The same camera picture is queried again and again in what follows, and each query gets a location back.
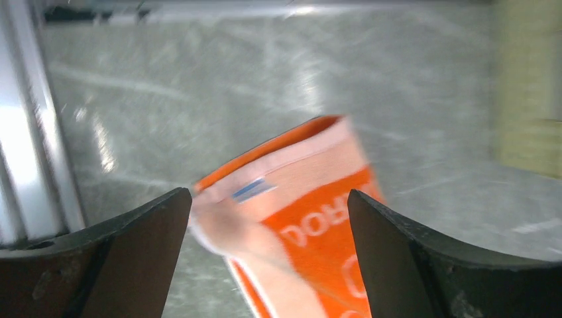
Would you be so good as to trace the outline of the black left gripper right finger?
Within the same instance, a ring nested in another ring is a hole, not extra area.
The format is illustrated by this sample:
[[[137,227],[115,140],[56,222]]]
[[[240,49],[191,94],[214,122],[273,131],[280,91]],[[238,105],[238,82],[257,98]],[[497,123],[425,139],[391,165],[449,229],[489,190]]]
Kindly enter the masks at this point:
[[[352,190],[349,218],[374,317],[560,317],[561,263],[481,248]]]

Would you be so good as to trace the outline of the green perforated plastic basket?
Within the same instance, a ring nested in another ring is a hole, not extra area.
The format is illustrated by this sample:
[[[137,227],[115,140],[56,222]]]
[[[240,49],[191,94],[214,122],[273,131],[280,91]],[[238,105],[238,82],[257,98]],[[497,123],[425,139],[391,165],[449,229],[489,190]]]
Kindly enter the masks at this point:
[[[559,179],[561,2],[497,1],[496,19],[496,157]]]

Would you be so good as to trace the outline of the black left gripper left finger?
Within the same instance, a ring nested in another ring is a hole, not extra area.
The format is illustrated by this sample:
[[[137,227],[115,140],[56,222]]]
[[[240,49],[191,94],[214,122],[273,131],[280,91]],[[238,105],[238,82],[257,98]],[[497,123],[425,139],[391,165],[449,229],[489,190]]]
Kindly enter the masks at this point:
[[[2,317],[160,317],[192,196],[176,188],[132,211],[1,251]]]

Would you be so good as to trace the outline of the orange and cream towel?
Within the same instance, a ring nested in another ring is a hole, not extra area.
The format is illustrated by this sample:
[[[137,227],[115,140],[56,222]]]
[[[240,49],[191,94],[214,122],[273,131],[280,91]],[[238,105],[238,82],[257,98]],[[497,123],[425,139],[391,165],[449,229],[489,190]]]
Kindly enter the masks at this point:
[[[353,189],[382,199],[351,119],[316,117],[200,180],[189,226],[225,260],[255,317],[370,317]]]

